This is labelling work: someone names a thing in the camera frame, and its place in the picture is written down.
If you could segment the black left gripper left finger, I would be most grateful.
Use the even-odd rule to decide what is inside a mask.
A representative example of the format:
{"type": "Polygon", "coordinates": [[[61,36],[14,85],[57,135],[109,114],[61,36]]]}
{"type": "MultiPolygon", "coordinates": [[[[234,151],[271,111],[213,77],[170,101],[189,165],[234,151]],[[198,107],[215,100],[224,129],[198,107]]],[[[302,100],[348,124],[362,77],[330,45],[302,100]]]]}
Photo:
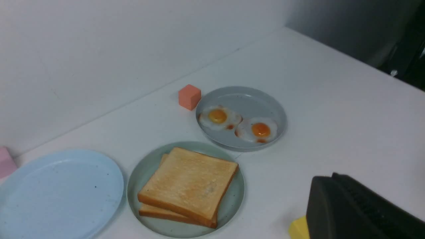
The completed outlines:
{"type": "Polygon", "coordinates": [[[388,239],[331,177],[311,181],[306,221],[311,239],[388,239]]]}

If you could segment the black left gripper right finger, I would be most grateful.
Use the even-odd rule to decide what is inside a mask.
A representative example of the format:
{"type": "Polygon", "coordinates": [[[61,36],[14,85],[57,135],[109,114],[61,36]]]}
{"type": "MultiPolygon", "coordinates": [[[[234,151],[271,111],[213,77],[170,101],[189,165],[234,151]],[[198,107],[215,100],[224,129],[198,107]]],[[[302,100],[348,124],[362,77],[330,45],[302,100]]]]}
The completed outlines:
{"type": "Polygon", "coordinates": [[[334,172],[332,178],[350,195],[371,224],[390,239],[423,239],[424,221],[416,218],[349,175],[334,172]]]}

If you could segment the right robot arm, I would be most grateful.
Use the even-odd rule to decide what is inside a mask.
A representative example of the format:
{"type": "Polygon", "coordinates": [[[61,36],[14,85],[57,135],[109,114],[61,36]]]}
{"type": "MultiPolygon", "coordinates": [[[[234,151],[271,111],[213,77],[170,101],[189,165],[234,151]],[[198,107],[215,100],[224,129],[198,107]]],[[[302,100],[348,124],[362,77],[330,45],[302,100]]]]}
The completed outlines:
{"type": "Polygon", "coordinates": [[[378,70],[422,91],[425,89],[425,3],[422,0],[402,38],[378,70]]]}

